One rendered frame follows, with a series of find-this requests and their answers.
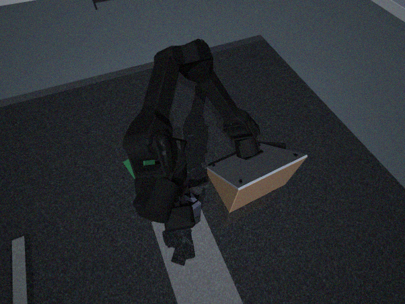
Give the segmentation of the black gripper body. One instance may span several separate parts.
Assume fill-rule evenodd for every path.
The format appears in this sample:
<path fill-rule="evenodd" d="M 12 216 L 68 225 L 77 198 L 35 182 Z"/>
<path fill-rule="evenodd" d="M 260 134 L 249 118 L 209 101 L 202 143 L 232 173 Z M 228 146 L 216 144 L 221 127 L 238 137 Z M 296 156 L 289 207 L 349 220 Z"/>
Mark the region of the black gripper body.
<path fill-rule="evenodd" d="M 189 193 L 188 185 L 188 175 L 186 174 L 184 180 L 177 184 L 179 191 L 169 221 L 164 223 L 165 230 L 168 232 L 193 228 L 195 225 L 193 208 L 189 206 L 184 197 L 185 193 Z M 179 197 L 181 197 L 181 201 L 179 201 Z"/>

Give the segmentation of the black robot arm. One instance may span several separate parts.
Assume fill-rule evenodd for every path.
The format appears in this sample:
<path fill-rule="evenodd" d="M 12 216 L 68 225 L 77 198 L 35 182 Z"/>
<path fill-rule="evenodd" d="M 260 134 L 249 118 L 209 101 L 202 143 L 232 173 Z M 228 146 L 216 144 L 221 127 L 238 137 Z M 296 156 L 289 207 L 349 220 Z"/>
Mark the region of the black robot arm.
<path fill-rule="evenodd" d="M 200 86 L 223 117 L 223 130 L 235 141 L 237 157 L 249 160 L 264 151 L 257 139 L 260 127 L 235 105 L 220 82 L 204 40 L 161 50 L 154 63 L 143 107 L 123 138 L 123 149 L 135 176 L 136 212 L 150 221 L 167 223 L 179 191 L 177 184 L 187 174 L 187 141 L 172 137 L 169 120 L 179 72 Z M 148 160 L 155 164 L 143 165 Z"/>

